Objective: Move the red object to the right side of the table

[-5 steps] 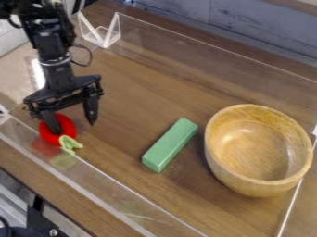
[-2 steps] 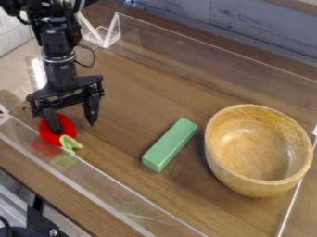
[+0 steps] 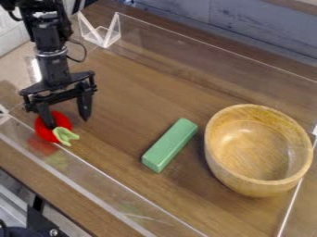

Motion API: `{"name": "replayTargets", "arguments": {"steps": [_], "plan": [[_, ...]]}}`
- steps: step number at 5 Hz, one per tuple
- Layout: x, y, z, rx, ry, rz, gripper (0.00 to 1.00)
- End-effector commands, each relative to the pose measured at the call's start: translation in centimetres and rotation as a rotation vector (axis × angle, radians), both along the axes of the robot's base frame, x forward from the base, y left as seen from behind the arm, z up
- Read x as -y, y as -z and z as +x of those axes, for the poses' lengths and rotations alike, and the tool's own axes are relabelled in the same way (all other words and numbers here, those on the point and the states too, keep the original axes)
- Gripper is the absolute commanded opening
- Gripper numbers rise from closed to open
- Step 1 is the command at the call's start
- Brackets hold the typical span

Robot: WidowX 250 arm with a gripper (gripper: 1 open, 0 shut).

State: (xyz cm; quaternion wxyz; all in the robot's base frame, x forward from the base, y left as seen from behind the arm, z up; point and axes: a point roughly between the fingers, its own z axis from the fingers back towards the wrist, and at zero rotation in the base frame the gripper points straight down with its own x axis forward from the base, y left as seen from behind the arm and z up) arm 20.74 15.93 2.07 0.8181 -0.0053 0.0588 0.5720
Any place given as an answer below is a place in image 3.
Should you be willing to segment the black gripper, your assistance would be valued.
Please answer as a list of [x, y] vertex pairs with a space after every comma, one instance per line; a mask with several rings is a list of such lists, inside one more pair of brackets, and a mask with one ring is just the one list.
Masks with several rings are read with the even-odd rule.
[[92, 114], [92, 95], [96, 92], [95, 73], [91, 70], [71, 73], [64, 50], [55, 53], [37, 51], [36, 60], [41, 80], [20, 91], [25, 111], [37, 112], [45, 128], [52, 130], [58, 125], [50, 105], [75, 98], [79, 116], [87, 121]]

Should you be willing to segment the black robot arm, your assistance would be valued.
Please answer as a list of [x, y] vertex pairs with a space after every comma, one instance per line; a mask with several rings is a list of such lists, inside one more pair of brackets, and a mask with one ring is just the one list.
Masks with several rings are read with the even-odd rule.
[[62, 0], [0, 0], [15, 21], [21, 21], [35, 43], [41, 80], [20, 91], [27, 112], [37, 113], [44, 126], [58, 126], [50, 106], [76, 99], [79, 116], [88, 120], [92, 114], [92, 95], [96, 92], [95, 73], [70, 72], [68, 48], [72, 23]]

